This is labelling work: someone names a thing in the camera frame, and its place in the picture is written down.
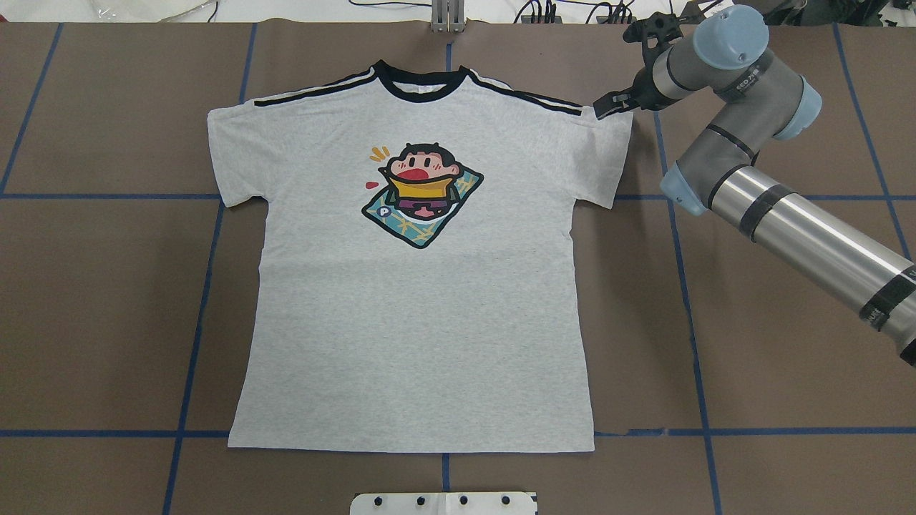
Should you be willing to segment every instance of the black hair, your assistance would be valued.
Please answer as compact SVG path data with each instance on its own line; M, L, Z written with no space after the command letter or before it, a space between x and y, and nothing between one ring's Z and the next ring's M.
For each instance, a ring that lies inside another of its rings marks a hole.
M403 161L407 158L408 154L417 154L420 152L423 152L424 154L439 154L439 156L442 158L442 165L445 168L448 168L453 164L457 164L459 167L461 167L461 163L455 160L455 156L452 155L452 152L449 152L445 148L440 147L439 143L418 143L416 145L411 145L408 143L404 149L401 150L399 156L389 159L385 168L380 168L378 171L391 171L391 163L394 161Z

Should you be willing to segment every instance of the cartoon print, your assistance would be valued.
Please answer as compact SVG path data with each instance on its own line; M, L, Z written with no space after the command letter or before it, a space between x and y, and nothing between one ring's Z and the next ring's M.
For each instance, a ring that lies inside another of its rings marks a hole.
M376 162L390 156L387 147L373 148L373 154L369 158ZM432 243L484 180L438 143L408 143L378 171L387 186L369 201L363 214L416 248ZM377 185L369 181L365 186Z

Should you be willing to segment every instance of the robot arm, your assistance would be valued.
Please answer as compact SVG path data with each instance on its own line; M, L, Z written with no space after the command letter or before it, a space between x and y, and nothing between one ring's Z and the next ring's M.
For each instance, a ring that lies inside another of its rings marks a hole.
M633 85L594 103L598 117L658 111L704 87L725 106L669 169L661 189L694 215L707 210L783 258L897 343L916 367L916 267L774 181L752 163L770 138L789 139L820 113L821 97L767 49L763 17L734 5L676 45L683 21L656 13L624 40L642 42ZM649 41L656 39L655 47Z

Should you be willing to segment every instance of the short sleeve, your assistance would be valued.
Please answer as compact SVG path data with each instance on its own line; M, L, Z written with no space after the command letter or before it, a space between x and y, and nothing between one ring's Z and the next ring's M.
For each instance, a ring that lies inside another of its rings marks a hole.
M243 104L207 115L213 174L223 203L229 207L251 197L271 197L268 127L263 116L256 116L250 108Z
M576 199L611 208L627 160L633 114L622 113L598 120L591 107L578 116L566 116L558 132L563 148L556 173L562 186Z

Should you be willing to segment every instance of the metal tube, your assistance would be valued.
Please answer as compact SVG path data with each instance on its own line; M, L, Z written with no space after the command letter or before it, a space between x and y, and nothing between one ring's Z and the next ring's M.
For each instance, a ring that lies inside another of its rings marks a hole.
M711 209L893 338L916 367L913 263L750 166L721 182Z

